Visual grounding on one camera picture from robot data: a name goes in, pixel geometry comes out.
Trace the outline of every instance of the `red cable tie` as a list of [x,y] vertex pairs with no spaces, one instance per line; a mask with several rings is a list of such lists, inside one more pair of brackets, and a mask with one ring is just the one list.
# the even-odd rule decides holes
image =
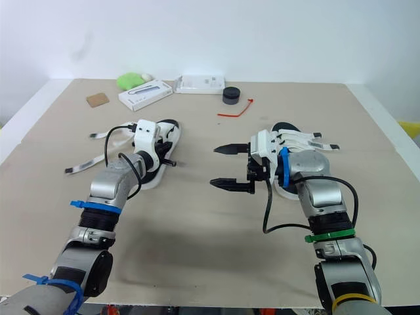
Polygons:
[[222,117],[239,117],[248,109],[249,105],[251,105],[253,101],[254,100],[252,98],[248,98],[248,105],[243,109],[242,112],[240,112],[239,115],[229,115],[229,114],[220,114],[220,113],[217,114],[217,115],[222,116]]

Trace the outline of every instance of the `table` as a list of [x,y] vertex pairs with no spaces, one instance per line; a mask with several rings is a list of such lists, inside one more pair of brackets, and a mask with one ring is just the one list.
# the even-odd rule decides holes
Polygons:
[[[277,121],[322,132],[341,151],[327,154],[331,172],[352,183],[360,197],[357,233],[378,255],[384,305],[419,301],[420,183],[394,146],[345,85],[232,83],[237,106],[218,95],[174,94],[137,112],[117,100],[114,80],[76,79],[55,100],[0,166],[0,295],[31,283],[25,273],[48,274],[80,210],[71,200],[89,194],[101,163],[82,173],[64,169],[102,152],[89,133],[140,118],[176,119],[182,136],[173,153],[178,167],[161,184],[128,201],[110,251],[114,267],[95,303],[133,305],[320,306],[313,266],[319,261],[298,228],[262,233],[264,183],[256,194],[209,185],[217,177],[245,180],[245,156],[213,153],[222,144],[249,141]],[[110,103],[90,108],[99,92]],[[254,98],[239,118],[236,113]],[[130,152],[128,145],[124,152]],[[351,213],[351,195],[343,188]],[[298,202],[274,194],[269,226],[306,223]]]

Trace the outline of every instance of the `green plush toy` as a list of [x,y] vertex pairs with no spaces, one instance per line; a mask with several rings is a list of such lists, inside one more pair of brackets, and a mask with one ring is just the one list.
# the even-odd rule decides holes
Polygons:
[[133,87],[138,87],[139,85],[144,84],[146,81],[137,73],[129,72],[123,74],[117,79],[117,85],[120,89],[124,91],[130,90]]

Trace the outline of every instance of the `white box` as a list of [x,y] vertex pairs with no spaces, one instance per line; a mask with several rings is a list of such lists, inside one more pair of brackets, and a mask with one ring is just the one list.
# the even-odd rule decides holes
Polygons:
[[161,80],[153,80],[118,94],[118,99],[133,111],[150,105],[173,93],[172,87]]
[[175,93],[222,94],[224,77],[221,75],[183,75],[174,82]]

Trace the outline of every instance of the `blue cable tie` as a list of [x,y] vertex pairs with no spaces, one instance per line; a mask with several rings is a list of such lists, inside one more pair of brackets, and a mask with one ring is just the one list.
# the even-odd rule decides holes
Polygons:
[[77,208],[92,208],[92,209],[104,210],[108,212],[117,213],[119,215],[122,212],[122,210],[119,207],[116,207],[114,205],[104,205],[102,203],[96,203],[96,202],[73,200],[70,202],[70,205],[73,205],[74,207],[77,207]]
[[287,188],[289,186],[289,150],[287,146],[284,146],[280,150],[280,155],[283,159],[283,188]]
[[73,281],[64,280],[64,279],[48,279],[47,276],[37,277],[33,274],[25,274],[22,276],[25,279],[29,279],[31,281],[35,281],[37,285],[43,284],[62,284],[67,287],[72,288],[76,294],[73,298],[73,301],[70,303],[67,310],[64,311],[63,315],[74,315],[79,310],[81,305],[83,304],[83,290],[81,289],[80,285]]

